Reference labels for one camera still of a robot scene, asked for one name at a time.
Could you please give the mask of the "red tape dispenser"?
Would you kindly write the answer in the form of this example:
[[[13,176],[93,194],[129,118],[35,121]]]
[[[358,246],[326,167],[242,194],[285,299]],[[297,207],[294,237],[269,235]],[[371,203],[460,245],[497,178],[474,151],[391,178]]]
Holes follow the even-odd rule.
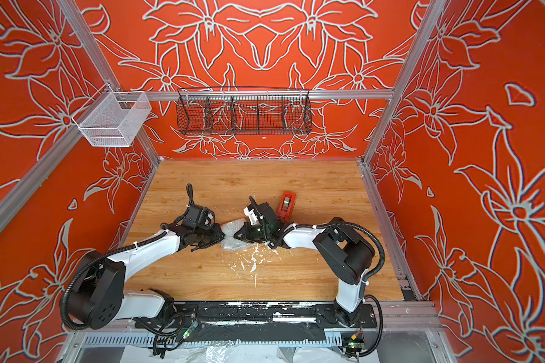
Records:
[[[281,198],[281,202],[277,209],[277,216],[282,222],[288,222],[292,217],[293,210],[295,208],[296,194],[285,191]]]

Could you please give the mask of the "clear bubble wrap sheet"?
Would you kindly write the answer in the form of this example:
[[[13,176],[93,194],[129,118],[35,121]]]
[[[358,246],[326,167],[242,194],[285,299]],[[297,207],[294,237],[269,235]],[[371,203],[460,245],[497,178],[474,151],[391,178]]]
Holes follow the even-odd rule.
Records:
[[[245,219],[236,219],[221,225],[221,230],[225,234],[220,246],[227,251],[246,250],[252,247],[252,244],[239,240],[234,237],[234,234],[244,226]]]

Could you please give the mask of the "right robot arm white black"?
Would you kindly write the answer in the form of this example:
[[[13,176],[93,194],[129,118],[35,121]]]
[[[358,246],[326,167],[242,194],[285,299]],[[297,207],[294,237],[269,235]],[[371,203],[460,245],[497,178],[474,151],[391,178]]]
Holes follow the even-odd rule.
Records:
[[[360,360],[376,352],[383,336],[384,313],[379,300],[366,293],[366,288],[385,264],[380,240],[368,229],[340,217],[318,225],[285,222],[269,204],[258,204],[254,199],[244,213],[246,219],[239,226],[228,227],[228,237],[271,250],[314,250],[339,281],[332,303],[270,305],[266,309],[272,321],[314,323],[321,330],[346,329],[336,349],[343,357]]]

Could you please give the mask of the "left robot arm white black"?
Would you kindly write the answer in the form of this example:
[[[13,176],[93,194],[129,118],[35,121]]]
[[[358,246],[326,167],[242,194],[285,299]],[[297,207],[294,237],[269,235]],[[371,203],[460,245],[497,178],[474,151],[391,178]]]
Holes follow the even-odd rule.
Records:
[[[177,313],[174,299],[161,290],[128,291],[125,283],[138,272],[186,248],[202,250],[223,241],[225,234],[212,210],[194,201],[186,186],[185,212],[164,223],[153,236],[131,245],[92,251],[80,261],[59,302],[61,320],[74,331],[98,330],[116,320],[136,320],[146,329]]]

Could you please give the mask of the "clear plastic hanging bin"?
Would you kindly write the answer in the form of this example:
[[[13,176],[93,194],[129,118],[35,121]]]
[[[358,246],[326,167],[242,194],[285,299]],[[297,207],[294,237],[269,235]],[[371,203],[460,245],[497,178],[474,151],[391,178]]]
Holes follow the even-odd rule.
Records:
[[[92,147],[126,148],[132,145],[151,113],[145,92],[130,92],[134,99],[120,101],[114,92],[101,94],[74,123]]]

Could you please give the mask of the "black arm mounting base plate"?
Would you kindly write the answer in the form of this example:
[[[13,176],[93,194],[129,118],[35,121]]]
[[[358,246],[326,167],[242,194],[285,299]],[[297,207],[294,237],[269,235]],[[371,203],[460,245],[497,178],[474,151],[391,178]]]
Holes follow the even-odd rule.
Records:
[[[176,301],[169,312],[181,312],[212,325],[286,323],[319,328],[377,328],[377,313],[361,304],[354,312],[333,301]]]

